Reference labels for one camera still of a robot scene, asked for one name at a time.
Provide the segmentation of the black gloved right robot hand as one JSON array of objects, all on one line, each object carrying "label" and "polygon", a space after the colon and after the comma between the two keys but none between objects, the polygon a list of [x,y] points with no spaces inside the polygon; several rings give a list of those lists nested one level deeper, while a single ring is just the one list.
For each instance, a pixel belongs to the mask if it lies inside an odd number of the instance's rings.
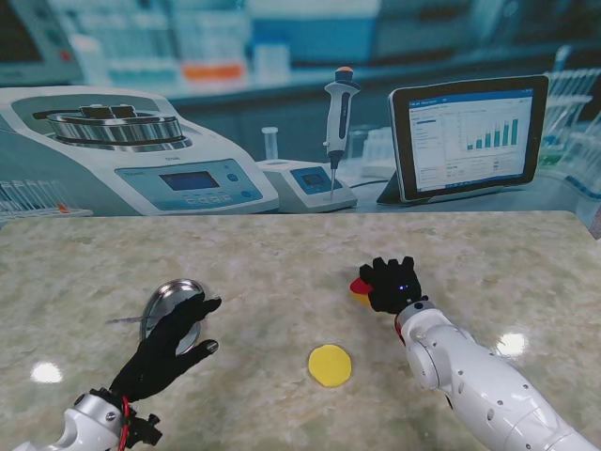
[{"label": "black gloved right robot hand", "polygon": [[405,256],[401,262],[385,262],[377,257],[372,264],[360,267],[361,280],[371,287],[368,298],[379,313],[399,314],[412,303],[427,301],[414,270],[414,259]]}]

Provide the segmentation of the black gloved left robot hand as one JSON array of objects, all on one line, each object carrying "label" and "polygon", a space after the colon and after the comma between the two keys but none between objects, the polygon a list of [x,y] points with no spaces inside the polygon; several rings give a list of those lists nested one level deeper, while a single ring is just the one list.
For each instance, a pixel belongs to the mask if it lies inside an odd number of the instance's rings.
[{"label": "black gloved left robot hand", "polygon": [[196,294],[179,303],[159,320],[149,336],[139,344],[109,390],[129,402],[153,397],[216,352],[219,343],[212,339],[199,343],[183,354],[177,354],[177,347],[195,323],[216,311],[221,304],[219,297],[207,300],[203,294]]}]

